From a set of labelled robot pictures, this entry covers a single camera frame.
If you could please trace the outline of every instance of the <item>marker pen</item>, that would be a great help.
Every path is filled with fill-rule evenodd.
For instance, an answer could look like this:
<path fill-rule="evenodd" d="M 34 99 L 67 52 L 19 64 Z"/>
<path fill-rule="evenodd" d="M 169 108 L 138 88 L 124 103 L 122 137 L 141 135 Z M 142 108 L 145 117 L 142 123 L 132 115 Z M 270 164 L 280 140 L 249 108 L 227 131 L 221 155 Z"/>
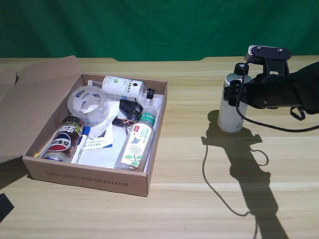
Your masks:
<path fill-rule="evenodd" d="M 79 159 L 81 157 L 86 139 L 88 138 L 88 135 L 90 133 L 90 129 L 91 129 L 90 127 L 84 126 L 83 132 L 82 132 L 82 137 L 80 139 L 78 146 L 76 147 L 76 150 L 75 150 L 74 155 L 72 157 L 71 163 L 78 163 L 79 162 Z"/>

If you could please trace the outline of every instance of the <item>plastic bottle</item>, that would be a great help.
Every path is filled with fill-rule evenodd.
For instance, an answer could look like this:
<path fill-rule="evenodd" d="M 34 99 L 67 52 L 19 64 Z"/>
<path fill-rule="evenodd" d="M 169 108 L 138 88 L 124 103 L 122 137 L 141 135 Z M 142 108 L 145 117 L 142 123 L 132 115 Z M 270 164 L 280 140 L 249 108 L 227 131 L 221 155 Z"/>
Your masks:
<path fill-rule="evenodd" d="M 131 126 L 114 168 L 140 172 L 144 170 L 153 142 L 156 116 L 155 108 L 144 107 L 139 121 Z"/>
<path fill-rule="evenodd" d="M 153 99 L 154 89 L 147 88 L 142 81 L 106 76 L 103 80 L 102 91 L 108 97 L 120 100 L 136 101 Z"/>
<path fill-rule="evenodd" d="M 244 63 L 237 63 L 234 69 L 234 73 L 228 74 L 225 78 L 224 88 L 228 87 L 233 80 L 242 81 L 243 74 L 245 74 L 245 83 L 252 80 L 248 75 L 249 66 L 246 67 L 244 73 Z M 217 124 L 225 132 L 235 133 L 241 130 L 243 127 L 244 119 L 237 113 L 236 107 L 230 106 L 226 100 L 224 100 L 224 88 L 220 102 L 219 114 Z M 243 115 L 246 114 L 247 104 L 240 102 L 239 111 Z"/>

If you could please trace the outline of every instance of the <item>white plastic bottle with green logo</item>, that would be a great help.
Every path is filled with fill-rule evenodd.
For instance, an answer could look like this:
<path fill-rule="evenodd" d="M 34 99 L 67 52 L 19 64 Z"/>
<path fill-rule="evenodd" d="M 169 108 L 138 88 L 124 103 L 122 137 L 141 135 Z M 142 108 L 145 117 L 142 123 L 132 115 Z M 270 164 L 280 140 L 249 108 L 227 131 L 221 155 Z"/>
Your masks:
<path fill-rule="evenodd" d="M 144 99 L 154 98 L 154 89 L 147 88 L 142 81 L 115 76 L 106 76 L 102 91 L 110 98 L 141 103 Z"/>
<path fill-rule="evenodd" d="M 140 172 L 144 170 L 153 142 L 156 116 L 155 108 L 144 107 L 139 121 L 131 126 L 114 168 Z"/>

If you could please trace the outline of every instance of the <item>green screen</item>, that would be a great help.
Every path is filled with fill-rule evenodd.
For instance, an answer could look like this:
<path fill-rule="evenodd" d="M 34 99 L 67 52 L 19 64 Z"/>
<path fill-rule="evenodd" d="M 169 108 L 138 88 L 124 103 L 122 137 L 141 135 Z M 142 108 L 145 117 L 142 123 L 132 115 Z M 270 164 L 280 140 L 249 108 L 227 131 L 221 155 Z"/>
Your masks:
<path fill-rule="evenodd" d="M 319 0 L 0 0 L 0 57 L 319 55 Z"/>

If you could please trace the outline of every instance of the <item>pepsi can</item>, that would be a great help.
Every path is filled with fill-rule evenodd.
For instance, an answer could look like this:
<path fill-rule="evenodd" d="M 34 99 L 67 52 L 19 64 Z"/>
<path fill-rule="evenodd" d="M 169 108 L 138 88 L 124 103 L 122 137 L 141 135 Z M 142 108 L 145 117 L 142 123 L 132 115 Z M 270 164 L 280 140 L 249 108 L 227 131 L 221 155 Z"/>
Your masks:
<path fill-rule="evenodd" d="M 43 158 L 70 163 L 83 128 L 84 122 L 78 117 L 66 117 Z"/>

